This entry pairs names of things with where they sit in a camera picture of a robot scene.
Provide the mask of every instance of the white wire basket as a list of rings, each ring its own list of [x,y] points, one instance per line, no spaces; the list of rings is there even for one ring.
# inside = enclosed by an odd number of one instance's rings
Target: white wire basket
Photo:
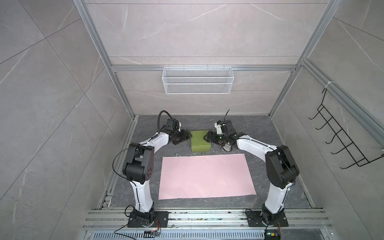
[[[166,94],[230,93],[230,67],[166,67],[162,80]]]

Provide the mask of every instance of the black wire rack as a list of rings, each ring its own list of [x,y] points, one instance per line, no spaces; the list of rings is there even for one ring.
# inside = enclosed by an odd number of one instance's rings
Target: black wire rack
[[[376,158],[376,159],[373,159],[373,160],[371,160],[371,161],[369,161],[366,157],[365,157],[365,155],[360,151],[360,149],[356,146],[356,144],[353,142],[353,140],[350,138],[350,136],[347,134],[347,132],[345,132],[345,130],[340,126],[340,124],[338,123],[338,121],[332,116],[332,114],[328,111],[328,109],[323,105],[323,102],[324,102],[324,98],[325,98],[325,94],[327,93],[327,89],[325,88],[325,89],[323,89],[323,91],[321,92],[321,93],[324,93],[324,95],[323,95],[323,99],[322,99],[322,101],[321,101],[321,104],[320,104],[320,106],[317,108],[317,113],[316,113],[316,115],[313,117],[313,118],[309,118],[310,120],[312,120],[312,119],[314,119],[317,115],[321,115],[322,117],[323,117],[323,119],[325,120],[325,123],[324,123],[324,125],[321,127],[321,128],[316,128],[316,130],[320,130],[320,129],[322,129],[324,126],[326,126],[326,125],[328,125],[330,128],[331,128],[331,130],[334,132],[334,135],[333,135],[333,138],[332,138],[332,140],[330,141],[330,142],[325,142],[326,144],[330,144],[330,143],[332,143],[332,141],[335,139],[335,137],[337,137],[338,139],[339,139],[339,141],[341,142],[341,144],[343,145],[343,148],[342,149],[340,149],[338,152],[335,152],[335,153],[333,153],[333,152],[331,152],[331,154],[338,154],[339,152],[341,152],[341,151],[343,151],[344,149],[349,153],[349,155],[351,156],[351,158],[353,159],[353,161],[354,161],[354,163],[353,164],[351,164],[351,165],[349,165],[349,166],[347,166],[347,167],[340,167],[341,169],[347,169],[347,168],[349,168],[349,167],[352,167],[353,165],[357,165],[357,166],[359,166],[359,167],[361,167],[361,166],[364,166],[364,165],[366,165],[366,164],[368,164],[368,163],[371,163],[371,162],[373,162],[373,161],[376,161],[376,160],[378,160],[378,159],[380,159],[380,158],[382,158],[382,157],[384,157],[384,154],[382,154],[380,157],[378,157],[378,158]],[[331,116],[331,118],[329,118],[328,120],[324,117],[324,115],[321,113],[321,111],[322,110],[325,110],[330,116]],[[340,127],[340,130],[339,131],[335,131],[335,129],[329,124],[329,121],[331,121],[331,120],[334,120],[335,122],[336,122],[336,124]],[[347,136],[347,138],[350,140],[350,143],[348,143],[347,145],[341,140],[341,137],[339,136],[339,134],[342,134],[342,133],[344,133],[346,136]],[[354,146],[354,147],[356,147],[356,149],[360,152],[360,154],[363,156],[363,158],[361,159],[361,160],[356,160],[354,157],[353,157],[353,155],[351,154],[351,152],[349,151],[349,149],[348,149],[348,147],[350,147],[350,146]]]

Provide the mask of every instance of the pink paper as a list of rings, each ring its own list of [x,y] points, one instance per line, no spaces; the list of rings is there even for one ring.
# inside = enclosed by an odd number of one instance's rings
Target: pink paper
[[[244,154],[163,157],[159,200],[256,195]]]

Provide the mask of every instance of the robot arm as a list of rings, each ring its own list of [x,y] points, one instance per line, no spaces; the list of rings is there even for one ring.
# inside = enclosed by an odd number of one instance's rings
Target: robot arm
[[[122,173],[132,185],[136,202],[130,218],[137,218],[143,226],[150,226],[154,220],[154,205],[149,190],[149,179],[154,168],[154,154],[170,142],[177,145],[189,139],[189,131],[180,128],[181,123],[171,117],[155,135],[144,142],[131,143],[127,150]]]
[[[204,137],[207,142],[221,145],[227,152],[232,147],[247,151],[265,162],[270,188],[262,207],[262,220],[265,225],[274,224],[283,214],[286,195],[299,174],[288,147],[269,145],[244,133],[236,133],[230,120],[218,121],[215,127],[217,133],[208,132]]]

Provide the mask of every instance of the metal grate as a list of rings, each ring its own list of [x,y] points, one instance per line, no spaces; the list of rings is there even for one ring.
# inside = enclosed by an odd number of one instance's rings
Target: metal grate
[[[167,67],[162,80],[166,94],[230,93],[230,67]]]
[[[144,233],[144,230],[121,230],[118,233],[133,237],[136,240],[194,240],[194,239],[264,239],[263,229],[252,230],[161,230],[159,237],[152,237]],[[130,239],[122,235],[114,234],[112,230],[97,230],[94,232],[93,240]]]

